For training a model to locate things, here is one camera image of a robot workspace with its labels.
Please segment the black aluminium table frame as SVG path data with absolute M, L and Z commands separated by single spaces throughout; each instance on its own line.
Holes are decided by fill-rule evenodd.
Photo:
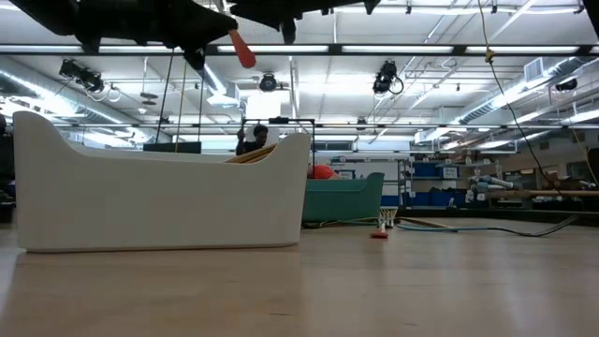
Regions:
M 599 212 L 539 211 L 521 209 L 411 209 L 400 210 L 398 217 L 409 218 L 489 218 L 538 223 L 552 223 L 570 216 L 577 218 L 576 225 L 599 227 Z

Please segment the blue storage bin shelf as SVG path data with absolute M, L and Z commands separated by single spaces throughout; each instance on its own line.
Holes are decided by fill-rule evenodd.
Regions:
M 458 165 L 409 158 L 398 163 L 399 204 L 406 209 L 460 208 L 466 188 Z

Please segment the person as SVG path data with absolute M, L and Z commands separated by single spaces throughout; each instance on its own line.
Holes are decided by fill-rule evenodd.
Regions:
M 237 132 L 238 143 L 236 146 L 236 155 L 242 155 L 250 153 L 252 151 L 261 149 L 265 146 L 268 139 L 269 129 L 264 125 L 257 125 L 253 129 L 254 139 L 252 141 L 245 139 L 245 133 L 243 128 Z
M 310 180 L 339 180 L 340 176 L 327 165 L 310 164 L 307 178 Z

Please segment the teal plastic bin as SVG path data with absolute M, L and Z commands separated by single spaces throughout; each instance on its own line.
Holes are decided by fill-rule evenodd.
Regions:
M 302 214 L 304 223 L 353 220 L 379 214 L 385 175 L 358 180 L 309 180 Z

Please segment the white pipe bundle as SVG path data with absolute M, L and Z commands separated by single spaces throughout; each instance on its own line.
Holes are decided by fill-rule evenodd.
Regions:
M 471 189 L 477 192 L 488 192 L 492 190 L 512 190 L 514 184 L 489 175 L 472 176 L 469 178 Z

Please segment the black monitor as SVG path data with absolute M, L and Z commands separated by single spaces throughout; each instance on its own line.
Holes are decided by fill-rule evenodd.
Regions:
M 144 152 L 201 154 L 201 142 L 145 143 Z

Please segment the white ceiling vent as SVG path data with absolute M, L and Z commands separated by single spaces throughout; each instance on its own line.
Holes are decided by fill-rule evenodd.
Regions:
M 538 57 L 523 67 L 524 78 L 527 82 L 536 81 L 544 77 L 544 59 Z

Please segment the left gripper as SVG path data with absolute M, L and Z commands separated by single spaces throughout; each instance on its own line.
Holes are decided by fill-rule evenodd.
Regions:
M 181 49 L 185 61 L 200 70 L 206 46 L 237 28 L 235 19 L 194 0 L 80 0 L 74 35 L 93 53 L 104 37 L 132 40 L 141 47 L 159 42 Z

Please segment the white plastic bin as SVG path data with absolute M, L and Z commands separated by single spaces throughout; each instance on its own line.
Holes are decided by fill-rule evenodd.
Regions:
M 16 112 L 19 246 L 29 252 L 272 247 L 298 242 L 310 139 L 264 159 L 100 150 Z

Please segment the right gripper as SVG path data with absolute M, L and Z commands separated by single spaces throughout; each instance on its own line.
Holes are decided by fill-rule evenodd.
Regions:
M 309 12 L 329 15 L 337 7 L 362 4 L 371 15 L 380 0 L 228 0 L 229 11 L 236 17 L 266 25 L 283 36 L 284 44 L 296 41 L 296 21 Z

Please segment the wooden bench top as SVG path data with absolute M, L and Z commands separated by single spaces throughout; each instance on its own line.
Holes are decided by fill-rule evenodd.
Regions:
M 497 190 L 486 194 L 487 198 L 536 198 L 536 197 L 564 197 L 564 198 L 599 198 L 599 191 L 583 190 Z

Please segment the orange-handled silver fork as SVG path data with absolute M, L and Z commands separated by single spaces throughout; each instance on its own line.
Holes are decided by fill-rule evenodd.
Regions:
M 256 65 L 256 56 L 250 50 L 248 44 L 243 40 L 237 30 L 229 30 L 228 34 L 236 55 L 244 68 L 252 68 Z
M 371 234 L 373 239 L 387 239 L 388 238 L 388 230 L 393 229 L 396 224 L 396 216 L 398 213 L 398 208 L 386 207 L 382 208 L 378 215 L 378 225 L 377 229 Z

